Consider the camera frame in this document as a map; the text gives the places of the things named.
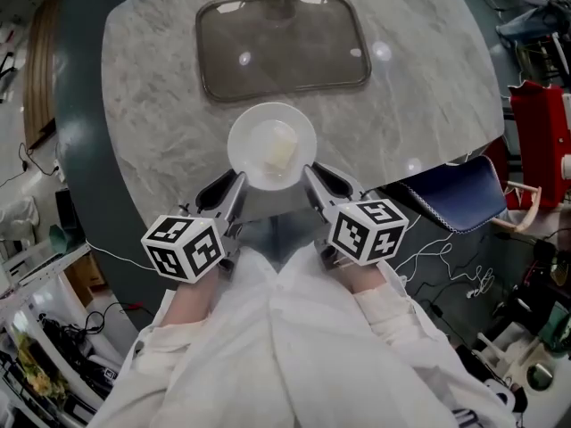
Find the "person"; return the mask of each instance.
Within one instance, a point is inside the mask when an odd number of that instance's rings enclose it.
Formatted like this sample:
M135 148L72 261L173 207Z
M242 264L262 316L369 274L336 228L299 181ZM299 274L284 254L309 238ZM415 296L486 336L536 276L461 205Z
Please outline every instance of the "person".
M168 293L89 427L515 425L388 263L325 272L310 243Z

